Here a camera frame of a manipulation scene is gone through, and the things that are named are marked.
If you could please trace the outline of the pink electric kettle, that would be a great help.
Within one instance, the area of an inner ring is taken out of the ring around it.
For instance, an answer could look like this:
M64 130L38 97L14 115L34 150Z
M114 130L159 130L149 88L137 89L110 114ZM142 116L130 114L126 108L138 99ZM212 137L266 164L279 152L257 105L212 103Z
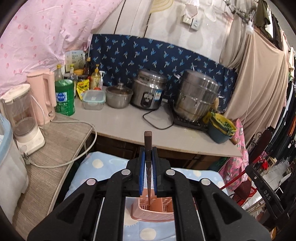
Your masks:
M56 116L55 78L49 69L31 72L27 75L27 83L31 87L31 95L39 105L32 100L33 110L39 126L49 123Z

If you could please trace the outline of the blue bowl with vegetables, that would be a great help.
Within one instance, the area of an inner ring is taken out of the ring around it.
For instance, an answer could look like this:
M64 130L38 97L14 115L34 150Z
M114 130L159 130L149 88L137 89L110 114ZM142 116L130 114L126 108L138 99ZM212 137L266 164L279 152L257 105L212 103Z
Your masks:
M230 140L236 133L234 123L218 113L211 113L208 122L207 133L217 144L223 144Z

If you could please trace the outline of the pink perforated utensil holder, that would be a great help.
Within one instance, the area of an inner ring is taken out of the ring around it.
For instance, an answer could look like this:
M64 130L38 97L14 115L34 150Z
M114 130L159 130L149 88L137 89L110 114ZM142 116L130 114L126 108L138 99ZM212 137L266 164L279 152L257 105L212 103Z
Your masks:
M148 198L148 189L144 188L142 195L131 205L130 216L134 220L144 222L174 221L173 202L171 197L158 198L151 190Z

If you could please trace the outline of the beige hanging cloth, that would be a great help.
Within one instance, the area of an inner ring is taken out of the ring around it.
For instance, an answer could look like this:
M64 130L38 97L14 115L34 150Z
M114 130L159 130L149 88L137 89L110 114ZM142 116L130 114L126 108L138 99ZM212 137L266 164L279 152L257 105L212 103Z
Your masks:
M234 17L220 64L238 73L225 116L241 120L249 142L255 133L278 123L287 95L288 50L278 49L257 28L248 34L246 27Z

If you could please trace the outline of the pink floral fabric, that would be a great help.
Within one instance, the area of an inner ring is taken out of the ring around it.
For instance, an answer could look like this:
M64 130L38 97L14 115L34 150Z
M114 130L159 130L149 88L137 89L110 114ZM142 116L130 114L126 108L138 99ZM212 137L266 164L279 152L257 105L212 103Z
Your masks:
M228 184L240 173L242 173L246 166L249 164L248 152L245 147L245 137L243 131L243 125L240 119L234 122L236 126L236 132L234 134L234 140L237 142L236 147L241 153L241 157L230 157L228 161L219 171L219 174L223 178L225 184Z

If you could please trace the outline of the small pot with glass lid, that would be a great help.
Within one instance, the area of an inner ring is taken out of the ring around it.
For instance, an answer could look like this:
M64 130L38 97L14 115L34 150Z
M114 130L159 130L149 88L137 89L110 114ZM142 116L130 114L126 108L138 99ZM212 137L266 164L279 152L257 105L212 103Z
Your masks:
M133 90L123 83L106 88L106 103L112 108L126 108L132 99Z

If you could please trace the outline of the clear food storage container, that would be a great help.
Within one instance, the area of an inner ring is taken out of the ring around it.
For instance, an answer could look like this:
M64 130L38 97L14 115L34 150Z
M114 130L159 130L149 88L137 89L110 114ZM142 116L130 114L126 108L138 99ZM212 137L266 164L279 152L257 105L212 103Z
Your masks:
M102 110L105 101L106 95L102 90L87 90L82 98L86 110Z

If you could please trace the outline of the white and blue plastic bin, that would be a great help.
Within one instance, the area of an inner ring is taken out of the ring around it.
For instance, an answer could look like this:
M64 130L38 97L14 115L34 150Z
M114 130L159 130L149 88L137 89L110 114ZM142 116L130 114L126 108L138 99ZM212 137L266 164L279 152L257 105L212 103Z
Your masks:
M29 177L23 160L13 139L10 122L1 116L1 208L10 222L20 196L25 193L29 185Z

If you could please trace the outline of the large stainless steamer pot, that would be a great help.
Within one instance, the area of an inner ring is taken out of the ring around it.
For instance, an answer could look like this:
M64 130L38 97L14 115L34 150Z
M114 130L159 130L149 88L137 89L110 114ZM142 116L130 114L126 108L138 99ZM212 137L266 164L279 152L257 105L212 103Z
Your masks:
M224 98L218 93L219 84L203 73L185 70L182 76L174 76L182 83L173 108L186 121L197 122L207 114L217 98Z

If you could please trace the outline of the yellow oil bottle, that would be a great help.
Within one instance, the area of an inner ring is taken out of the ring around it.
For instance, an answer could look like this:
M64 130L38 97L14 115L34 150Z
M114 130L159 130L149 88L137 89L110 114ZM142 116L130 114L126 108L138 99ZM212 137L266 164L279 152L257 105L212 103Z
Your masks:
M92 90L101 90L100 81L101 81L101 75L100 75L100 72L99 72L99 65L96 64L96 68L95 68L94 72L91 75L90 88Z

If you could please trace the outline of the black induction cooktop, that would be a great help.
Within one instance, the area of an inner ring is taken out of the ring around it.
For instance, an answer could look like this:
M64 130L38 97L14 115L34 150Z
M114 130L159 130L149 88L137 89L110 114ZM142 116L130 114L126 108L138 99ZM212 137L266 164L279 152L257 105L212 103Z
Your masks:
M190 128L190 129L197 130L197 131L202 131L202 132L207 131L207 126L205 124L203 124L201 122L192 123L190 121L184 120L183 118L179 117L174 110L174 101L173 100L169 100L168 105L169 105L169 109L171 111L171 115L172 115L173 122L175 125L182 126L184 128Z

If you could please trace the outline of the dark brown chopstick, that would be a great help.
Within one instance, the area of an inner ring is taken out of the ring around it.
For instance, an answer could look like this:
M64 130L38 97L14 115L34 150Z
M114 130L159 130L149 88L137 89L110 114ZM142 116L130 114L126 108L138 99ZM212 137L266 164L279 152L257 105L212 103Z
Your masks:
M151 205L151 178L152 178L152 132L144 132L145 166L147 173L147 197Z

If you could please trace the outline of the pink floral curtain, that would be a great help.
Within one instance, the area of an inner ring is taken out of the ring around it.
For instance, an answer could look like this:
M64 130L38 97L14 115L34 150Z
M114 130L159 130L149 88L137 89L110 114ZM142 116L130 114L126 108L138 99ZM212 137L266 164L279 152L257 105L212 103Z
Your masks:
M65 53L88 48L91 33L120 1L27 1L1 36L1 94L27 74L54 70Z

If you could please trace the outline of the silver rice cooker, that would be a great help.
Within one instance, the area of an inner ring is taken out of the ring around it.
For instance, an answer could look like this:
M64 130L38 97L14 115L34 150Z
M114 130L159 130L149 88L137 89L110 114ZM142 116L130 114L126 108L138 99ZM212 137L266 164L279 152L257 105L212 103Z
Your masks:
M156 71L140 69L133 80L131 104L140 109L157 110L163 99L167 78Z

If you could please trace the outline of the navy leaf-print cloth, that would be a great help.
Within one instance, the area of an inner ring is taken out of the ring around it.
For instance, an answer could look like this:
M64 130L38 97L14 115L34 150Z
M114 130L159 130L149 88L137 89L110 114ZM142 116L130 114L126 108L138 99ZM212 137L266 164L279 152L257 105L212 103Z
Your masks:
M165 99L177 96L181 81L176 75L183 75L185 70L203 73L219 84L220 112L226 111L237 80L235 71L203 55L166 42L130 35L93 35L90 57L92 67L98 66L104 71L105 86L122 82L131 87L140 69L158 72L167 79Z

